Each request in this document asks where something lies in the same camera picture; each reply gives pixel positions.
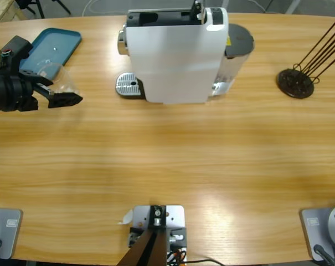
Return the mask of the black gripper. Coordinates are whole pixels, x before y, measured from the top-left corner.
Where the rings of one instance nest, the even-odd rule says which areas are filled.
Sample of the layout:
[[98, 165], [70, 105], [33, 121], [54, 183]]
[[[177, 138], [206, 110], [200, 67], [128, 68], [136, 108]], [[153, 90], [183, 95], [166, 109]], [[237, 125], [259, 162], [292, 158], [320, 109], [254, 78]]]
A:
[[[33, 97], [35, 87], [51, 86], [53, 82], [31, 70], [20, 69], [18, 75], [0, 75], [0, 111], [38, 110], [38, 101]], [[74, 106], [82, 100], [76, 93], [55, 93], [48, 98], [48, 108]]]

